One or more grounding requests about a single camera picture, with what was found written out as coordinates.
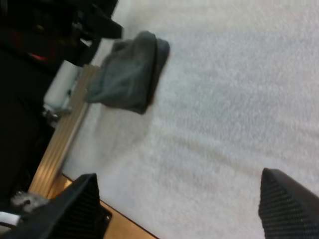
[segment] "carpet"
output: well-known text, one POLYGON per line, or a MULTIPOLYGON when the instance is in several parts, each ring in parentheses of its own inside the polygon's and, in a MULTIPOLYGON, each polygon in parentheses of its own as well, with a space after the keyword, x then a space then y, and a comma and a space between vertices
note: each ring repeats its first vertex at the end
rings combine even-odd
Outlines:
POLYGON ((264 238, 264 167, 319 193, 317 1, 121 0, 114 21, 170 57, 145 115, 90 107, 65 175, 161 239, 264 238))

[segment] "gray cloth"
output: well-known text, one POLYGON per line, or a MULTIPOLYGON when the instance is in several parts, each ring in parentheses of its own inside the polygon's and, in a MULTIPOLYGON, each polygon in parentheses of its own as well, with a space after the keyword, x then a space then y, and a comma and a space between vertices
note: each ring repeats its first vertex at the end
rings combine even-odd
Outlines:
POLYGON ((86 101, 143 114, 167 60, 169 44, 148 31, 116 42, 92 80, 86 101))

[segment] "floor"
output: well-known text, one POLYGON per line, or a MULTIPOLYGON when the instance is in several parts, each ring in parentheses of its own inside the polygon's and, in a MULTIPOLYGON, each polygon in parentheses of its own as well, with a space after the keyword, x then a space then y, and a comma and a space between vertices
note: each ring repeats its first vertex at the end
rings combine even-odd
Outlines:
MULTIPOLYGON (((61 175, 53 184, 49 197, 54 198, 72 181, 61 175)), ((104 235, 104 239, 155 239, 151 234, 124 217, 119 212, 101 201, 101 205, 112 213, 110 225, 104 235)))

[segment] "black plastic part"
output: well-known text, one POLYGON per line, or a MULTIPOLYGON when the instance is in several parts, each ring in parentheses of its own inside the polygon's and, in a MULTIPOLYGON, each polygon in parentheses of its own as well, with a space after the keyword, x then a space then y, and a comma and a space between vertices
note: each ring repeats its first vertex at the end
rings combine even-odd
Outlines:
POLYGON ((87 25, 92 28, 92 31, 97 36, 111 39, 122 38, 123 28, 106 16, 89 14, 87 25))
POLYGON ((319 239, 319 198, 277 169, 265 168, 259 217, 267 239, 319 239))
POLYGON ((102 239, 111 216, 100 205, 96 174, 85 174, 1 239, 102 239))
POLYGON ((82 55, 77 60, 76 65, 82 67, 85 64, 90 64, 100 46, 100 43, 101 43, 101 38, 96 37, 92 41, 91 46, 83 51, 82 55))

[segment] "white cylinder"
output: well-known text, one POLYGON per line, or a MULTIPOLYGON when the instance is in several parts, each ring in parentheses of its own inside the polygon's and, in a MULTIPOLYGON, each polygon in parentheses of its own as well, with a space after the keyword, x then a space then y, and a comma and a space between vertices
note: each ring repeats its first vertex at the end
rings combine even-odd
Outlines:
POLYGON ((79 67, 68 61, 63 61, 44 96, 44 108, 51 111, 63 106, 68 97, 68 91, 72 88, 77 78, 78 72, 79 67))

